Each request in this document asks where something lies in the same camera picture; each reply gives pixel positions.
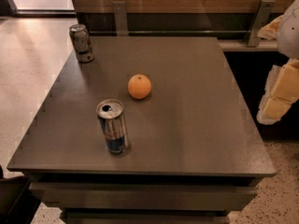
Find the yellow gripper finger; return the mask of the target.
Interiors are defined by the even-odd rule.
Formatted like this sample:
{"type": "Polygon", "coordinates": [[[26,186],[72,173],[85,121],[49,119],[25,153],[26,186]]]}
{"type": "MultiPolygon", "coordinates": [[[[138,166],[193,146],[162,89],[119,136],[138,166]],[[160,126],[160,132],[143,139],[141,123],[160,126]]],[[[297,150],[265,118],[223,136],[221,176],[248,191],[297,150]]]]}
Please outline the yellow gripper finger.
{"type": "Polygon", "coordinates": [[[257,120],[263,125],[272,125],[299,100],[299,61],[289,59],[283,66],[273,65],[264,90],[257,120]]]}
{"type": "Polygon", "coordinates": [[[278,16],[277,18],[273,19],[271,22],[269,22],[259,30],[258,37],[266,40],[277,39],[279,36],[279,28],[281,21],[282,16],[278,16]]]}

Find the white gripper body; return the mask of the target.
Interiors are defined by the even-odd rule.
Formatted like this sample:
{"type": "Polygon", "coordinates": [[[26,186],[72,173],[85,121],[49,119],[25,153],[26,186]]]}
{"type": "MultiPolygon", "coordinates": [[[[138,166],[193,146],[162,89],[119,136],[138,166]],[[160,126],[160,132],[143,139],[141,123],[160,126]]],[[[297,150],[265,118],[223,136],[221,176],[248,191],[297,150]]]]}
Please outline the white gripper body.
{"type": "Polygon", "coordinates": [[[286,9],[278,28],[278,51],[289,58],[299,59],[299,0],[286,9]]]}

